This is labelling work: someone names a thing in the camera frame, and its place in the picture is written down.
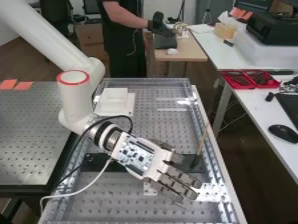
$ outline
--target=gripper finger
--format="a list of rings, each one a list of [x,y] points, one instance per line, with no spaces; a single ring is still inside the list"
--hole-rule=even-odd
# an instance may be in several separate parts
[[[190,174],[184,173],[179,169],[176,169],[174,166],[170,166],[170,169],[167,171],[167,174],[176,179],[179,182],[182,182],[184,185],[190,187],[195,187],[196,189],[200,189],[203,186],[203,182],[192,177]]]
[[[162,175],[159,183],[163,184],[170,191],[176,192],[183,198],[188,198],[191,200],[198,199],[199,194],[196,193],[196,191],[168,174]]]
[[[167,185],[162,182],[156,182],[155,180],[150,179],[148,183],[152,187],[162,192],[174,202],[182,203],[184,201],[184,197],[179,194],[179,192],[174,191]]]

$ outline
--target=white desk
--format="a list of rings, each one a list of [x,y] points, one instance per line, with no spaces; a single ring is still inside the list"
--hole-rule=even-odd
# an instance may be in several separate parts
[[[235,69],[263,69],[263,70],[289,70],[280,67],[260,67],[255,66],[237,51],[236,47],[231,47],[224,43],[224,40],[214,33],[214,31],[200,33],[207,29],[208,25],[195,25],[190,28],[195,38],[204,48],[214,64],[219,71]]]
[[[285,68],[279,67],[255,66],[248,60],[245,60],[236,47],[231,47],[224,44],[223,39],[218,37],[214,31],[200,33],[204,32],[204,29],[207,29],[207,25],[191,26],[191,29],[195,30],[195,38],[203,46],[219,71],[236,69],[287,70]],[[287,81],[293,79],[295,76],[275,76],[275,78]],[[283,139],[273,136],[268,131],[268,128],[275,124],[287,125],[293,128],[293,130],[297,130],[277,99],[275,99],[271,103],[265,101],[268,93],[277,93],[279,89],[235,90],[225,82],[218,115],[214,123],[214,132],[216,136],[220,132],[232,92],[243,104],[256,126],[260,129],[260,132],[263,133],[271,147],[273,148],[295,181],[298,184],[298,145],[285,142]]]
[[[289,76],[275,76],[279,81],[289,81],[295,78]],[[255,90],[235,90],[229,84],[225,84],[225,94],[233,92],[240,103],[243,104],[248,115],[251,116],[260,132],[263,133],[271,147],[273,148],[283,164],[285,165],[295,181],[298,184],[298,145],[292,144],[279,137],[276,137],[268,130],[272,125],[283,124],[293,128],[297,131],[296,126],[280,105],[279,100],[275,98],[272,102],[267,102],[265,98],[269,92],[279,93],[279,89],[255,89]],[[219,133],[223,120],[219,121],[219,129],[215,133]]]

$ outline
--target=cable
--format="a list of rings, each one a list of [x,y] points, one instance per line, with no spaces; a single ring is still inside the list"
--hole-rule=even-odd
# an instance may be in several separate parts
[[[43,208],[43,202],[45,202],[45,200],[46,199],[54,199],[54,198],[62,198],[62,197],[71,197],[71,196],[75,196],[75,195],[80,194],[83,191],[86,191],[95,184],[95,182],[100,179],[100,177],[102,177],[103,173],[106,172],[106,170],[107,170],[107,168],[108,168],[110,163],[112,162],[112,160],[114,159],[111,158],[107,161],[106,166],[104,166],[103,170],[100,171],[99,175],[96,176],[95,180],[82,190],[79,190],[76,192],[72,192],[70,194],[51,195],[51,196],[43,197],[41,199],[41,212],[42,212],[41,214],[43,214],[43,211],[45,211],[45,208]]]
[[[80,164],[70,173],[69,175],[57,183],[54,189],[59,187],[59,185],[65,182],[65,180],[72,176],[72,174],[83,167],[84,164]]]
[[[236,118],[229,124],[227,124],[227,126],[220,130],[220,132],[221,132],[225,128],[228,128],[228,126],[229,126],[231,124],[233,124],[236,121],[239,121],[245,115],[247,115],[247,113],[243,114],[239,118]]]
[[[128,130],[128,134],[132,134],[132,131],[134,131],[134,121],[132,121],[132,118],[126,116],[126,115],[119,115],[119,116],[114,116],[114,117],[108,117],[108,118],[104,118],[102,119],[100,121],[95,122],[88,128],[87,130],[83,132],[80,138],[76,140],[76,142],[74,143],[74,146],[72,146],[72,150],[71,150],[71,153],[70,155],[74,153],[74,151],[76,150],[83,138],[86,137],[87,133],[91,131],[91,129],[98,126],[100,123],[103,123],[104,121],[108,121],[111,119],[116,119],[116,118],[127,118],[131,122],[131,128]],[[65,180],[82,168],[84,164],[82,163],[65,177],[63,179],[55,184],[55,187],[54,189],[57,189],[59,187],[59,185],[65,182]]]
[[[140,12],[140,8],[139,8],[139,0],[138,0],[138,16],[142,17],[142,12]],[[134,32],[134,52],[127,54],[127,56],[131,56],[136,53],[138,51],[138,45],[136,45],[136,33],[139,32],[139,29],[135,30]]]
[[[136,51],[138,51],[138,46],[136,46],[136,33],[138,33],[138,29],[134,32],[134,52],[130,53],[127,56],[134,55],[136,53]]]
[[[180,14],[179,14],[179,20],[184,21],[184,12],[186,12],[186,0],[183,0],[182,8],[180,8]]]

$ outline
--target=white cable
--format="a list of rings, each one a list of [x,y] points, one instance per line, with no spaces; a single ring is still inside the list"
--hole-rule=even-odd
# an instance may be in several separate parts
[[[227,124],[227,126],[220,130],[220,132],[221,132],[221,131],[223,131],[231,124],[233,124],[236,121],[239,121],[245,115],[247,115],[247,113],[243,114],[239,118],[236,118],[229,124]]]
[[[70,194],[61,194],[61,195],[46,196],[46,197],[43,197],[41,199],[41,211],[42,211],[42,214],[43,214],[43,211],[45,211],[45,208],[43,208],[43,202],[45,202],[45,200],[46,199],[53,199],[53,198],[71,197],[74,195],[80,194],[83,191],[86,191],[95,184],[95,182],[100,179],[103,173],[106,172],[106,170],[107,170],[107,168],[110,166],[111,161],[112,161],[112,158],[107,161],[106,166],[104,166],[103,170],[100,171],[99,175],[96,176],[95,180],[82,190],[79,190],[76,192],[72,192]]]
[[[139,0],[138,0],[138,16],[142,17],[142,13],[140,13],[140,8],[139,8]],[[127,56],[131,56],[136,53],[138,51],[138,46],[136,46],[136,33],[138,33],[138,29],[134,32],[134,52],[127,54]]]
[[[134,55],[136,53],[136,51],[138,51],[138,46],[136,46],[136,33],[138,33],[138,29],[134,32],[134,52],[130,53],[127,56]]]

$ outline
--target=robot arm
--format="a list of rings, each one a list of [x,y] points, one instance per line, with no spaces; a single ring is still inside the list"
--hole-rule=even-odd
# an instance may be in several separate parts
[[[66,71],[58,77],[63,101],[59,121],[82,135],[100,120],[94,113],[92,93],[106,73],[103,63],[83,54],[23,0],[0,0],[0,19]],[[179,162],[174,149],[132,136],[111,122],[95,126],[88,133],[136,178],[148,181],[176,202],[184,198],[196,200],[192,188],[203,184],[172,166]]]

